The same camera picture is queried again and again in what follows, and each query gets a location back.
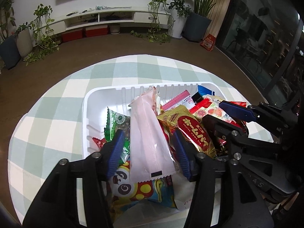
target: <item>blue gripper pad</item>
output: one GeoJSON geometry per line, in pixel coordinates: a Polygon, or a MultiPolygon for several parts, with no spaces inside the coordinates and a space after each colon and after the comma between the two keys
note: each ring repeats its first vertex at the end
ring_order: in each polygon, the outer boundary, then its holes
{"type": "Polygon", "coordinates": [[[211,91],[211,90],[209,90],[209,89],[206,88],[206,87],[203,87],[203,86],[198,85],[197,89],[199,90],[199,94],[200,94],[201,96],[204,96],[204,95],[207,95],[207,94],[213,95],[213,96],[214,96],[214,91],[211,91]]]}
{"type": "Polygon", "coordinates": [[[104,174],[109,179],[114,176],[115,171],[118,168],[121,153],[123,151],[123,145],[125,143],[125,133],[123,130],[118,129],[112,141],[104,144],[100,153],[103,155],[102,160],[105,161],[107,167],[104,174]]]}
{"type": "Polygon", "coordinates": [[[179,130],[173,133],[173,145],[177,154],[177,160],[183,175],[188,181],[196,181],[198,175],[198,165],[195,162],[195,154],[197,153],[196,148],[190,142],[184,139],[184,136],[179,130]]]}
{"type": "Polygon", "coordinates": [[[254,116],[253,111],[249,108],[233,104],[228,101],[219,103],[219,107],[223,109],[229,116],[241,119],[245,122],[256,122],[257,117],[254,116]]]}

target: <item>white plastic tray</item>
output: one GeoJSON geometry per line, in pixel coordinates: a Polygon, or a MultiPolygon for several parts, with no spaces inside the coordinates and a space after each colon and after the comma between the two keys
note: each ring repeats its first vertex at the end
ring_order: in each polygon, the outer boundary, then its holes
{"type": "Polygon", "coordinates": [[[157,92],[160,93],[161,104],[164,105],[185,90],[194,95],[197,92],[198,85],[202,85],[214,91],[216,96],[226,99],[219,87],[211,82],[177,82],[92,89],[85,96],[82,108],[83,158],[86,158],[93,152],[99,151],[92,138],[104,138],[108,107],[115,112],[130,116],[131,108],[128,105],[136,96],[139,96],[149,87],[156,87],[157,92]]]}

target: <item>beige ribbed planter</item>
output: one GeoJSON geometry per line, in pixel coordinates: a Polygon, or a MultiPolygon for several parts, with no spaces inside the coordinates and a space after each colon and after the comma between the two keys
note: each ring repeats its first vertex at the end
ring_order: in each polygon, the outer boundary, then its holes
{"type": "Polygon", "coordinates": [[[16,44],[20,56],[25,58],[33,50],[33,44],[29,29],[25,29],[16,36],[16,44]]]}

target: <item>red bag on floor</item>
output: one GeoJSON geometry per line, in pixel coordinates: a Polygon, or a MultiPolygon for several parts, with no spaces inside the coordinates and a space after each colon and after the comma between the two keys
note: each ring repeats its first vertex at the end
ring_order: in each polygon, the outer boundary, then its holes
{"type": "Polygon", "coordinates": [[[203,46],[206,50],[212,51],[216,38],[209,34],[205,39],[201,42],[201,46],[203,46]]]}

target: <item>red oval logo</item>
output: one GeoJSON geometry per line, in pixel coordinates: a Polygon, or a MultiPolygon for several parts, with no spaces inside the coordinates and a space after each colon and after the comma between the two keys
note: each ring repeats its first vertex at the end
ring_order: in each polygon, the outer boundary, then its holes
{"type": "Polygon", "coordinates": [[[181,116],[177,120],[180,130],[197,144],[203,151],[207,151],[210,147],[210,138],[206,130],[202,128],[197,120],[190,116],[181,116]]]}

